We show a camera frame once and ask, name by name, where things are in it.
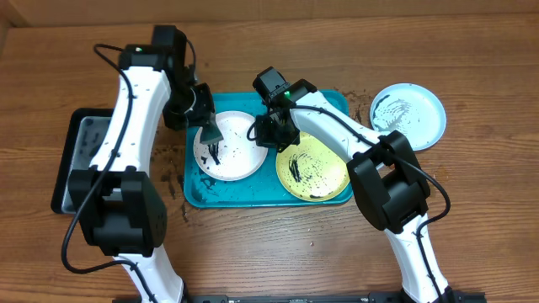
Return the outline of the green yellow sponge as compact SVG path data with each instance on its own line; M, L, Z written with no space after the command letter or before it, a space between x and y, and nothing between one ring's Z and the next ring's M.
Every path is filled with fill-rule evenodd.
M210 120L201 128L200 144L213 145L223 140L223 135L215 120Z

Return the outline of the white speckled plate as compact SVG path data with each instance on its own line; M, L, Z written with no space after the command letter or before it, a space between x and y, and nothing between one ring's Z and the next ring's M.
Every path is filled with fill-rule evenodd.
M193 153L199 168L221 181L237 181L255 173L268 154L266 147L247 139L255 118L241 111L225 111L216 115L216 122L223 135L222 141L203 145L200 143L201 130L195 135Z

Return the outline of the light blue speckled plate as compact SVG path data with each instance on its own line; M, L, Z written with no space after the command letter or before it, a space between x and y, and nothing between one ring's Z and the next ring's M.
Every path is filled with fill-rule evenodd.
M371 126L384 135L397 130L414 151L432 147L446 130L446 111L436 95L413 83L382 89L372 102Z

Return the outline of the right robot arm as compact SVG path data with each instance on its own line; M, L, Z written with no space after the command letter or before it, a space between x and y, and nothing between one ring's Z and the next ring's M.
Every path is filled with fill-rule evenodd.
M421 169L408 139L382 135L336 109L310 82L289 83L272 66L253 80L267 108L248 130L258 146L284 151L302 132L321 141L346 164L361 214L392 246L406 301L447 302L450 286L435 258L428 217L430 189L442 186Z

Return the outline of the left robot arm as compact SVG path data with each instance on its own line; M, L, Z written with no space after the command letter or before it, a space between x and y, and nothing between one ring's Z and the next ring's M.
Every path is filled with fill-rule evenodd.
M75 274L121 266L140 302L188 300L163 245L167 208L149 167L160 121L171 130L201 129L203 144L222 139L211 90L185 62L194 49L176 26L157 25L150 44L119 50L109 63L120 83L107 132L88 168L67 180L75 214L61 245L63 266Z

